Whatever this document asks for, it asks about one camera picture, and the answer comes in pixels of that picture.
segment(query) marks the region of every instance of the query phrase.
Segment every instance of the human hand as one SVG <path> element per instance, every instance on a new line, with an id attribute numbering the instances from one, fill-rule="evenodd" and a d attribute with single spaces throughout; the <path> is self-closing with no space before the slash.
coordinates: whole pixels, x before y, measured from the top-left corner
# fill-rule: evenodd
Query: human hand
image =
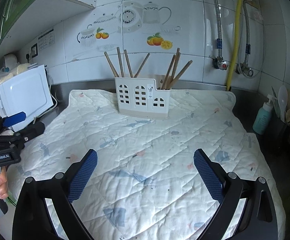
<path id="1" fill-rule="evenodd" d="M 0 173 L 0 199 L 5 199 L 8 197 L 7 193 L 7 174 L 6 168 L 2 167 Z"/>

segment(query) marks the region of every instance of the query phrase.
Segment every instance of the wooden chopstick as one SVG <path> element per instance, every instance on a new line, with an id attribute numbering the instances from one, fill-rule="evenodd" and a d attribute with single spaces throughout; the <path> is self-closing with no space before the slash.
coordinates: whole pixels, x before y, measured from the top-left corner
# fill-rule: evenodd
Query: wooden chopstick
<path id="1" fill-rule="evenodd" d="M 129 58 L 128 58 L 126 49 L 124 49 L 124 53 L 125 53 L 125 58 L 126 58 L 126 62 L 127 62 L 128 71 L 129 71 L 129 74 L 130 74 L 130 76 L 132 78 L 133 77 L 133 73 L 132 73 L 132 69 L 131 69 L 131 64 L 129 63 Z"/>
<path id="2" fill-rule="evenodd" d="M 124 77 L 124 69 L 123 69 L 121 52 L 119 50 L 119 47 L 117 47 L 117 55 L 118 55 L 118 61 L 119 61 L 119 68 L 121 69 L 121 76 Z"/>
<path id="3" fill-rule="evenodd" d="M 178 73 L 178 75 L 171 81 L 171 83 L 167 87 L 167 90 L 171 89 L 171 87 L 179 80 L 179 78 L 181 77 L 181 75 L 183 75 L 183 73 L 186 71 L 186 69 L 188 69 L 188 67 L 192 63 L 193 63 L 192 60 L 190 60 L 189 62 L 187 62 L 187 64 L 182 68 L 182 70 Z"/>
<path id="4" fill-rule="evenodd" d="M 143 63 L 141 64 L 140 68 L 138 69 L 137 73 L 135 74 L 135 78 L 137 78 L 137 76 L 139 75 L 139 73 L 141 72 L 141 69 L 143 68 L 143 66 L 145 65 L 146 60 L 148 59 L 150 53 L 147 54 L 146 58 L 144 59 Z"/>
<path id="5" fill-rule="evenodd" d="M 170 71 L 172 69 L 172 66 L 174 64 L 175 58 L 176 58 L 176 55 L 173 55 L 172 61 L 171 61 L 170 65 L 169 65 L 169 68 L 167 70 L 166 76 L 164 78 L 164 82 L 163 82 L 163 85 L 162 85 L 162 90 L 165 89 L 165 86 L 166 86 L 166 83 L 167 83 L 167 80 L 168 80 L 168 76 L 169 76 L 169 73 L 170 73 Z"/>
<path id="6" fill-rule="evenodd" d="M 173 79 L 174 79 L 175 72 L 176 72 L 176 69 L 177 69 L 178 63 L 179 63 L 179 61 L 180 61 L 180 57 L 181 57 L 181 54 L 180 54 L 180 48 L 177 48 L 177 51 L 176 51 L 176 59 L 175 59 L 175 63 L 174 63 L 173 71 L 172 71 L 171 82 L 172 82 Z"/>
<path id="7" fill-rule="evenodd" d="M 110 59 L 109 59 L 109 56 L 108 56 L 107 52 L 104 52 L 104 55 L 105 55 L 105 57 L 106 57 L 106 59 L 107 59 L 107 61 L 108 61 L 108 64 L 109 64 L 110 68 L 112 69 L 112 72 L 113 72 L 113 74 L 114 74 L 114 77 L 119 77 L 119 75 L 117 74 L 117 72 L 116 72 L 116 70 L 115 70 L 115 68 L 114 68 L 114 66 L 113 66 L 113 64 L 112 64 L 112 62 L 111 62 Z"/>

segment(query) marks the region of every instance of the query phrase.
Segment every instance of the soap bottle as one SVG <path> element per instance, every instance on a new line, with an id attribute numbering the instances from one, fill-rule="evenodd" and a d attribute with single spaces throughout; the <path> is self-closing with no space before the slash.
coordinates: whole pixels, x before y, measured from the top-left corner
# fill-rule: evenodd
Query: soap bottle
<path id="1" fill-rule="evenodd" d="M 264 134 L 265 129 L 269 124 L 269 120 L 272 117 L 274 97 L 272 95 L 267 95 L 267 98 L 269 101 L 265 102 L 263 107 L 259 109 L 253 124 L 253 130 L 260 135 Z"/>

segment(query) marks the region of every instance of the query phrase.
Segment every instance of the yellow hose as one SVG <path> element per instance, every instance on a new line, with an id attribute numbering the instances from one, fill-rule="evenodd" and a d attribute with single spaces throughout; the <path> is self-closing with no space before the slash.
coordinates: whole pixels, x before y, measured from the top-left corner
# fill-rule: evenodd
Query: yellow hose
<path id="1" fill-rule="evenodd" d="M 239 20 L 240 20 L 240 15 L 241 15 L 241 6 L 242 6 L 242 0 L 237 0 L 236 12 L 235 12 L 235 25 L 234 25 L 234 49 L 233 49 L 232 60 L 231 60 L 230 67 L 229 67 L 229 73 L 227 76 L 227 82 L 226 82 L 226 90 L 227 91 L 230 88 L 235 64 L 237 61 L 238 38 L 239 38 Z"/>

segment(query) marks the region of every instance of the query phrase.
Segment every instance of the white quilted cloth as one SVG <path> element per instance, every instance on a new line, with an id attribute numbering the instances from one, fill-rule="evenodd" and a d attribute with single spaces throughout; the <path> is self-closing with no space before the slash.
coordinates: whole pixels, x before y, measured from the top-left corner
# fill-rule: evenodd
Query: white quilted cloth
<path id="1" fill-rule="evenodd" d="M 256 136 L 232 113 L 235 101 L 231 92 L 172 90 L 169 117 L 158 120 L 119 114 L 116 94 L 73 90 L 69 106 L 9 168 L 10 191 L 18 198 L 26 177 L 50 179 L 92 148 L 98 165 L 73 206 L 96 240 L 197 239 L 218 207 L 193 165 L 195 150 L 202 148 L 226 172 L 267 179 L 283 239 L 281 198 Z M 224 239 L 233 234 L 243 205 Z"/>

